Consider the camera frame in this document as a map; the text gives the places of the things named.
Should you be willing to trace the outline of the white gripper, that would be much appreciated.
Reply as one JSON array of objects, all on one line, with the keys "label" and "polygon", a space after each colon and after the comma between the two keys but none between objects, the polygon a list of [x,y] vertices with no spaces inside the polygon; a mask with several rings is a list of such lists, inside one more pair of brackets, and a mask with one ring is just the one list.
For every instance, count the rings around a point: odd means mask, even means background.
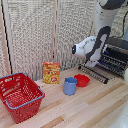
[{"label": "white gripper", "polygon": [[98,63],[99,63],[98,61],[89,61],[89,60],[87,60],[87,61],[85,62],[85,67],[91,67],[91,68],[93,68],[93,67],[95,67]]}]

